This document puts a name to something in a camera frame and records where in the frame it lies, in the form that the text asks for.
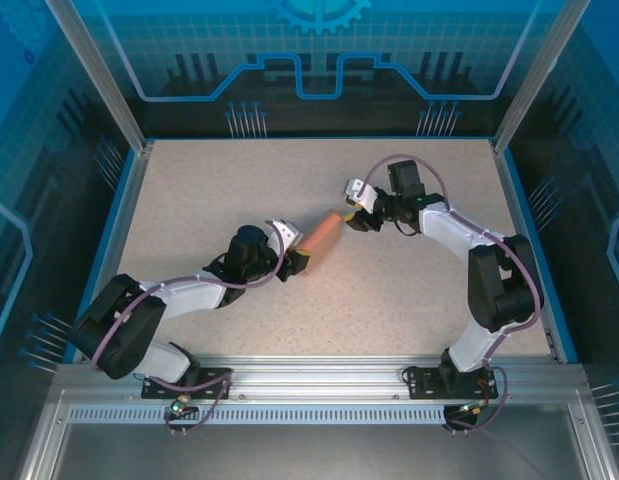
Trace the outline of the pink cardboard paper box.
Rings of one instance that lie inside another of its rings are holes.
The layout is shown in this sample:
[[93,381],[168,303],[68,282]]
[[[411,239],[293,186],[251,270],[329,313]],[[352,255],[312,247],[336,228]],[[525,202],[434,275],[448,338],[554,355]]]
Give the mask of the pink cardboard paper box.
[[308,258],[302,271],[304,275],[312,273],[333,250],[341,237],[342,225],[340,212],[331,209],[311,233],[301,241],[297,251]]

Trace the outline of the right blue table rim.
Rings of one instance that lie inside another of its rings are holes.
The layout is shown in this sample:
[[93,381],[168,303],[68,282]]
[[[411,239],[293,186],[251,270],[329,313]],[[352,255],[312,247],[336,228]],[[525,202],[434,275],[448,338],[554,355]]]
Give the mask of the right blue table rim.
[[557,360],[561,363],[577,364],[578,358],[568,324],[546,260],[539,231],[533,221],[531,207],[523,189],[520,174],[509,148],[500,156],[503,173],[502,182],[507,189],[507,203],[519,233],[525,234],[531,242],[544,294],[543,326],[553,341]]

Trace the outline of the aluminium frame rail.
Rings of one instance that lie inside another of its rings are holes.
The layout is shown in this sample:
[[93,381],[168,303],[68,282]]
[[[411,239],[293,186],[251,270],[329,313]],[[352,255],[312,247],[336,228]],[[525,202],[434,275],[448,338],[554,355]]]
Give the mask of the aluminium frame rail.
[[[408,366],[435,367],[436,355],[207,355],[205,367],[233,371],[233,404],[397,404],[409,399],[401,378]],[[499,390],[512,404],[570,404],[592,398],[584,369],[548,356],[500,356]],[[86,364],[57,368],[50,403],[131,404],[140,400],[134,377],[111,380]]]

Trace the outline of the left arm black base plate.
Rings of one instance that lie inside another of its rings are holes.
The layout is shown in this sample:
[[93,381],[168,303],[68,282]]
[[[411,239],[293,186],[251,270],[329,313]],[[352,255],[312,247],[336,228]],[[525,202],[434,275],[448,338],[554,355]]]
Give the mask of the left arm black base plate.
[[175,400],[181,395],[188,395],[193,400],[213,400],[224,389],[220,398],[227,399],[232,374],[230,368],[201,368],[195,379],[181,380],[176,384],[145,377],[140,396],[144,400]]

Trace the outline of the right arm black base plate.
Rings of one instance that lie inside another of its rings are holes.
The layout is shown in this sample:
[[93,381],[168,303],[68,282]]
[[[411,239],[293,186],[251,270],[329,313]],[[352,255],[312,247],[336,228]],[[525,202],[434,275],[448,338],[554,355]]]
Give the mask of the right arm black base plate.
[[442,373],[436,368],[408,366],[401,373],[411,400],[489,400],[499,397],[493,372]]

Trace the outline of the right aluminium frame post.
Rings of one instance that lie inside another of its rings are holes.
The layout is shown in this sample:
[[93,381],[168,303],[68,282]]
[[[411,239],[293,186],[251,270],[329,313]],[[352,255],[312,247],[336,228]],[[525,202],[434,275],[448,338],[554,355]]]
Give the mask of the right aluminium frame post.
[[591,0],[564,0],[564,4],[507,109],[492,141],[493,153],[504,154]]

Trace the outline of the aluminium frame post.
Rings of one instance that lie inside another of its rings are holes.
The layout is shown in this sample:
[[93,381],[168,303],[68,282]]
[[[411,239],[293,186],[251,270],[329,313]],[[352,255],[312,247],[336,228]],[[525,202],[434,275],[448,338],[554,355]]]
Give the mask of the aluminium frame post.
[[70,0],[44,0],[129,146],[145,155],[148,141],[114,76]]
[[507,109],[492,141],[493,153],[504,154],[591,0],[564,0],[564,4]]

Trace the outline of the left aluminium frame post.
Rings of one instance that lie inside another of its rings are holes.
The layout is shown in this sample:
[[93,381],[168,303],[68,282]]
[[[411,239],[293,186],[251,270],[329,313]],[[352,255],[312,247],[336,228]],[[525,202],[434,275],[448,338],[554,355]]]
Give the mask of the left aluminium frame post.
[[145,155],[148,141],[114,76],[70,0],[44,0],[129,146]]

